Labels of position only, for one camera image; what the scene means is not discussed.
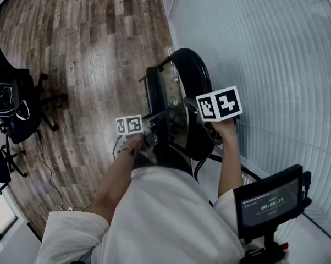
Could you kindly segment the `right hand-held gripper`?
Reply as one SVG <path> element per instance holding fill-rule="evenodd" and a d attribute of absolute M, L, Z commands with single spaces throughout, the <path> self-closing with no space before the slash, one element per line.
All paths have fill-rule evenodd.
<path fill-rule="evenodd" d="M 205 93 L 195 98 L 184 97 L 184 105 L 193 114 L 199 114 L 201 123 L 221 122 L 243 113 L 236 86 Z"/>

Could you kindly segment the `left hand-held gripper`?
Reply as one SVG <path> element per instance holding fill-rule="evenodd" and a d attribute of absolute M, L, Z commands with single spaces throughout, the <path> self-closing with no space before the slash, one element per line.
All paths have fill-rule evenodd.
<path fill-rule="evenodd" d="M 127 138 L 130 135 L 142 134 L 144 150 L 152 148 L 156 142 L 155 131 L 152 130 L 153 123 L 142 119 L 140 114 L 119 117 L 115 119 L 117 134 Z"/>

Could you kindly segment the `black folding chair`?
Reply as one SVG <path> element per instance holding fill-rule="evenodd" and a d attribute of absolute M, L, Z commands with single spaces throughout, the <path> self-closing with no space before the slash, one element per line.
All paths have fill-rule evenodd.
<path fill-rule="evenodd" d="M 139 81 L 145 84 L 147 105 L 150 114 L 144 117 L 153 123 L 156 144 L 169 145 L 188 158 L 204 162 L 211 157 L 216 139 L 216 131 L 210 123 L 201 123 L 199 114 L 188 110 L 187 141 L 185 147 L 174 142 L 170 134 L 170 118 L 168 113 L 168 97 L 166 85 L 161 76 L 164 66 L 172 62 L 180 76 L 185 96 L 196 96 L 212 92 L 208 70 L 201 57 L 189 48 L 176 50 L 158 65 L 148 67 L 146 75 Z"/>

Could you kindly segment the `person's right forearm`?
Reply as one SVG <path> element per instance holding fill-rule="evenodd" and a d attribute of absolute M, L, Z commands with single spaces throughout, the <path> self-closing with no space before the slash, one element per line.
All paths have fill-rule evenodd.
<path fill-rule="evenodd" d="M 243 186 L 238 138 L 235 133 L 222 134 L 223 152 L 218 197 Z"/>

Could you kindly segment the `person's left forearm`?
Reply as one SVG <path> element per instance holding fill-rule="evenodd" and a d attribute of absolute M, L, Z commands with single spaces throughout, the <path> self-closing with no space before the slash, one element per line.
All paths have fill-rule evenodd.
<path fill-rule="evenodd" d="M 137 153 L 129 146 L 122 147 L 118 157 L 102 178 L 87 212 L 97 214 L 111 223 L 115 209 L 131 183 L 131 174 Z"/>

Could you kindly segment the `black padded office chair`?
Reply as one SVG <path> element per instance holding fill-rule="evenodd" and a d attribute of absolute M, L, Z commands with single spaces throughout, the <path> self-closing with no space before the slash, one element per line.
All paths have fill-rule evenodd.
<path fill-rule="evenodd" d="M 30 111 L 30 118 L 26 121 L 12 117 L 0 124 L 0 126 L 7 129 L 8 136 L 14 144 L 22 143 L 28 139 L 39 128 L 42 121 L 46 122 L 53 132 L 59 129 L 58 125 L 51 124 L 42 106 L 59 98 L 65 101 L 68 95 L 61 93 L 42 99 L 41 94 L 45 91 L 43 82 L 47 79 L 48 75 L 42 73 L 39 76 L 38 83 L 34 85 L 30 71 L 28 69 L 12 66 L 0 49 L 0 83 L 14 84 L 19 89 L 21 97 L 27 101 Z"/>

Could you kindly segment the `person's left hand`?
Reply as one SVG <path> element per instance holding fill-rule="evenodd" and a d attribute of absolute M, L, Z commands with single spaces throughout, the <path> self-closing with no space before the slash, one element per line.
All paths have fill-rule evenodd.
<path fill-rule="evenodd" d="M 132 149 L 134 149 L 136 152 L 138 152 L 143 148 L 143 139 L 144 139 L 143 133 L 132 134 L 127 138 L 124 145 L 129 146 Z"/>

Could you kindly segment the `person's right hand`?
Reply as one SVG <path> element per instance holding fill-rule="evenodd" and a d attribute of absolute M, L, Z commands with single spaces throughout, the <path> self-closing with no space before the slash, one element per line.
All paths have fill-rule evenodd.
<path fill-rule="evenodd" d="M 214 122 L 213 126 L 215 130 L 220 134 L 223 141 L 232 143 L 237 141 L 236 126 L 233 118 L 226 119 L 221 122 Z"/>

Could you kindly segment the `camouflage bag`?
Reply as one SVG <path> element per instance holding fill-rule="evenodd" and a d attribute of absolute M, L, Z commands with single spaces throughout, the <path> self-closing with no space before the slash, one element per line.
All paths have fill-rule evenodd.
<path fill-rule="evenodd" d="M 178 135 L 187 133 L 187 114 L 184 107 L 168 106 L 170 118 L 170 134 Z"/>

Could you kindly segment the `person's black trousers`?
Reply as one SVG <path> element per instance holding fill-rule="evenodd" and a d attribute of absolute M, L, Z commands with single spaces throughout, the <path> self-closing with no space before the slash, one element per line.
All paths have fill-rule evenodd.
<path fill-rule="evenodd" d="M 193 176 L 192 168 L 176 149 L 169 145 L 155 144 L 152 152 L 157 166 L 177 169 Z"/>

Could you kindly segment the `person's white shirt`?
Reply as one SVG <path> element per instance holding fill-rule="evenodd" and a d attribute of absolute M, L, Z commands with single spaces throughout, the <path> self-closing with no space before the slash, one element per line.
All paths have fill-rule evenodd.
<path fill-rule="evenodd" d="M 89 212 L 49 214 L 36 264 L 238 264 L 234 194 L 211 205 L 177 169 L 133 171 L 110 222 Z"/>

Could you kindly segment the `small black monitor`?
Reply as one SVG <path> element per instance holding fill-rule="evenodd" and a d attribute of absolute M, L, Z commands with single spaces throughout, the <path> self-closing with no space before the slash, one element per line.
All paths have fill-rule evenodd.
<path fill-rule="evenodd" d="M 302 214 L 312 202 L 308 197 L 311 180 L 312 173 L 295 164 L 235 188 L 239 238 L 253 240 L 270 234 L 278 225 Z"/>

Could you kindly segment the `black backpack white trim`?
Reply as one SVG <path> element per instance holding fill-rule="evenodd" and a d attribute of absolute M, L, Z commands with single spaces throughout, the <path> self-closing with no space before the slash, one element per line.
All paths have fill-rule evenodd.
<path fill-rule="evenodd" d="M 22 121 L 30 118 L 29 106 L 13 84 L 0 83 L 0 124 L 12 117 Z"/>

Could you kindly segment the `black monitor mount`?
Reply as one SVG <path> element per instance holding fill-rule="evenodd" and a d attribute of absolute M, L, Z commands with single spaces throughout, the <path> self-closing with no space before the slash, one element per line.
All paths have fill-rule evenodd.
<path fill-rule="evenodd" d="M 289 244 L 279 244 L 274 240 L 277 230 L 278 227 L 275 227 L 254 240 L 244 239 L 242 245 L 245 255 L 239 264 L 282 264 Z"/>

